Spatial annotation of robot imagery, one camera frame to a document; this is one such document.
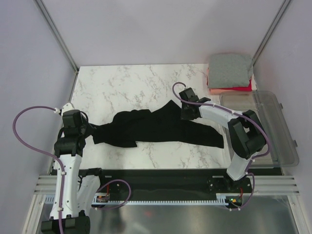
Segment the black t-shirt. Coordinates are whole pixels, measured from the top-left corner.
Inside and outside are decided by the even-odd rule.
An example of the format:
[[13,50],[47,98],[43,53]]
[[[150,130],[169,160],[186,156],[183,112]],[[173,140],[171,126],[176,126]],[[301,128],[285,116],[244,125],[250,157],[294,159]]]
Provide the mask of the black t-shirt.
[[182,120],[181,108],[172,100],[160,109],[122,111],[112,122],[92,125],[94,144],[135,148],[137,142],[184,142],[224,148],[223,136],[213,127]]

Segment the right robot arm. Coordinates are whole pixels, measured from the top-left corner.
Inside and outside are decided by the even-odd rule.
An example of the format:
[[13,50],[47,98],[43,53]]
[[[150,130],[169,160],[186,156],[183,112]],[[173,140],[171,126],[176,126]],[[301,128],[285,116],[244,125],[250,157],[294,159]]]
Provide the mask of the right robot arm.
[[234,156],[227,169],[228,176],[223,179],[223,186],[229,192],[236,191],[241,186],[240,179],[247,174],[252,158],[268,141],[256,112],[235,111],[217,105],[209,98],[199,99],[192,88],[176,96],[182,102],[182,117],[187,120],[205,118],[228,129]]

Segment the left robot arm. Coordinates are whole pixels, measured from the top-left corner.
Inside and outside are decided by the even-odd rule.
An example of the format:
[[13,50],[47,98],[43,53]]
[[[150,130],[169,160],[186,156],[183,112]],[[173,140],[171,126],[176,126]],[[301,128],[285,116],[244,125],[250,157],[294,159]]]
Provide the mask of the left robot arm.
[[88,234],[89,211],[96,192],[105,190],[101,169],[80,170],[86,138],[92,132],[86,114],[79,110],[62,112],[63,128],[54,144],[58,160],[56,194],[49,219],[41,223],[44,234]]

